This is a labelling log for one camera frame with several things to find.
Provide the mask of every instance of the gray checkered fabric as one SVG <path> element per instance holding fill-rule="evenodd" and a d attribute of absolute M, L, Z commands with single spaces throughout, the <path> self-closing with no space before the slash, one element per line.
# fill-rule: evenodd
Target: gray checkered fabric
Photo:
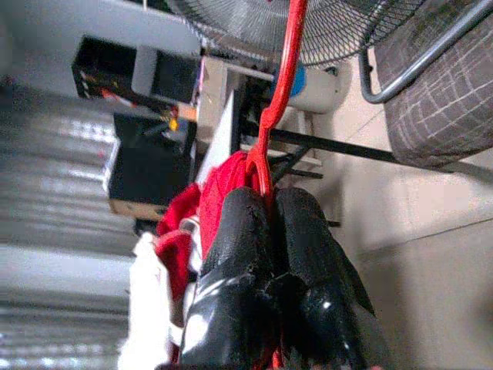
<path fill-rule="evenodd" d="M 377 45 L 381 86 L 407 68 L 470 4 L 428 0 Z M 392 151 L 402 163 L 440 166 L 493 147 L 493 15 L 384 108 Z"/>

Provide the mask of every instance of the black metal stand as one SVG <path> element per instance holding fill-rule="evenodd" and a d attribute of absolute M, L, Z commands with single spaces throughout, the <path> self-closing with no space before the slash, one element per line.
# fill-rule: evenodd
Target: black metal stand
<path fill-rule="evenodd" d="M 303 158 L 303 156 L 310 150 L 309 147 L 300 146 L 296 152 L 290 155 L 290 158 L 285 162 L 281 163 L 272 174 L 272 182 L 276 183 L 279 181 L 288 170 L 291 169 L 298 161 Z"/>
<path fill-rule="evenodd" d="M 295 175 L 295 176 L 302 176 L 302 177 L 309 177 L 311 179 L 323 179 L 324 175 L 322 173 L 317 173 L 317 172 L 310 172 L 310 171 L 302 171 L 302 170 L 295 170 L 293 168 L 290 168 L 289 170 L 286 171 L 287 175 Z"/>
<path fill-rule="evenodd" d="M 257 136 L 258 126 L 254 123 L 244 123 L 242 125 L 242 132 L 249 136 Z M 367 158 L 369 160 L 380 160 L 383 162 L 399 164 L 401 166 L 416 167 L 422 170 L 430 170 L 442 173 L 453 172 L 443 168 L 423 168 L 400 163 L 395 159 L 394 155 L 391 152 L 385 150 L 373 149 L 349 143 L 342 143 L 341 141 L 324 139 L 317 136 L 303 135 L 301 133 L 292 133 L 291 131 L 284 131 L 282 129 L 273 129 L 272 131 L 270 131 L 270 138 L 280 143 L 299 145 L 306 151 L 308 151 L 309 149 L 320 149 L 326 150 L 328 152 L 347 154 L 350 156 L 359 156 L 361 158 Z"/>

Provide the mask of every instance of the red towel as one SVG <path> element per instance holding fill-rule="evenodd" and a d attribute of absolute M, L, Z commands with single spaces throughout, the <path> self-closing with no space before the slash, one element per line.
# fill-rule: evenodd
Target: red towel
<path fill-rule="evenodd" d="M 221 166 L 210 171 L 200 197 L 200 240 L 202 256 L 206 259 L 209 249 L 216 237 L 221 221 L 223 202 L 231 190 L 239 187 L 251 187 L 260 190 L 256 174 L 248 176 L 246 171 L 247 154 L 234 153 Z"/>
<path fill-rule="evenodd" d="M 155 252 L 168 269 L 169 285 L 174 301 L 185 293 L 191 253 L 191 236 L 188 231 L 178 230 L 179 222 L 197 213 L 199 200 L 200 189 L 196 183 L 193 183 L 171 201 L 156 228 L 159 239 Z"/>
<path fill-rule="evenodd" d="M 188 260 L 190 257 L 190 235 L 178 230 L 183 218 L 197 214 L 200 216 L 200 238 L 202 256 L 205 260 L 216 237 L 221 220 L 223 202 L 231 190 L 239 187 L 260 189 L 256 174 L 247 176 L 244 152 L 234 153 L 221 166 L 210 171 L 203 192 L 196 183 L 188 186 L 169 204 L 168 210 L 157 225 L 159 235 L 156 255 L 169 271 L 169 282 L 173 300 L 185 293 L 188 284 Z"/>

